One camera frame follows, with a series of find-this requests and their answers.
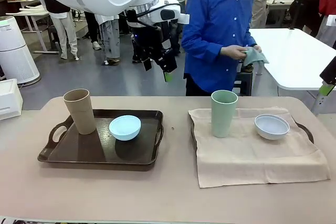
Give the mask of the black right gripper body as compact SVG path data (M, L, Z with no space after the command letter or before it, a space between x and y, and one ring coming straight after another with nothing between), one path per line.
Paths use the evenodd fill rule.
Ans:
M336 57L320 73L320 77L326 84L336 84Z

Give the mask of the person's right hand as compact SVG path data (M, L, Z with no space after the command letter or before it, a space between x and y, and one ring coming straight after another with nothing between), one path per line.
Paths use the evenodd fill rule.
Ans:
M230 45L221 48L221 55L228 56L235 60L241 60L246 58L247 49L238 45Z

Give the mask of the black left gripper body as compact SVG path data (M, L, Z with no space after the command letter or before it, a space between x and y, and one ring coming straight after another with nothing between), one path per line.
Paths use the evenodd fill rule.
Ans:
M163 72L172 72L177 68L171 48L165 49L160 41L135 41L135 55L141 60L150 58Z

